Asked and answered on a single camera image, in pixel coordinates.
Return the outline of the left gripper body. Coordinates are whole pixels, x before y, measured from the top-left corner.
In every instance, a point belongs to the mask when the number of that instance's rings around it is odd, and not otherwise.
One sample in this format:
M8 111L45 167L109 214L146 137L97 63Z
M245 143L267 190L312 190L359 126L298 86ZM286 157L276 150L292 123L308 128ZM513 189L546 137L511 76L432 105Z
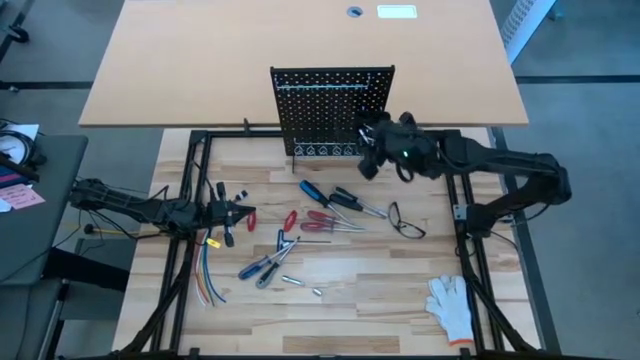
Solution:
M222 226L224 230L224 242L229 248L235 245L232 232L233 220L232 211L226 196L226 187L223 182L217 182L215 188L210 189L210 194L217 194L216 198L211 198L206 208L203 210L200 225L206 229Z

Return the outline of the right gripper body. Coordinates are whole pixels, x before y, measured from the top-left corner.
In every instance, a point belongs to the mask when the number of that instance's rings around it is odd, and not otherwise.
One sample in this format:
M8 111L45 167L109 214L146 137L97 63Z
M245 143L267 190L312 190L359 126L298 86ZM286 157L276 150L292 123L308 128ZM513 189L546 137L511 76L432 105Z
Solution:
M395 165L400 179L413 179L416 174L438 179L442 176L439 143L442 130L424 130L417 126L410 112L393 121L391 114L382 113L382 124L388 125L387 160Z

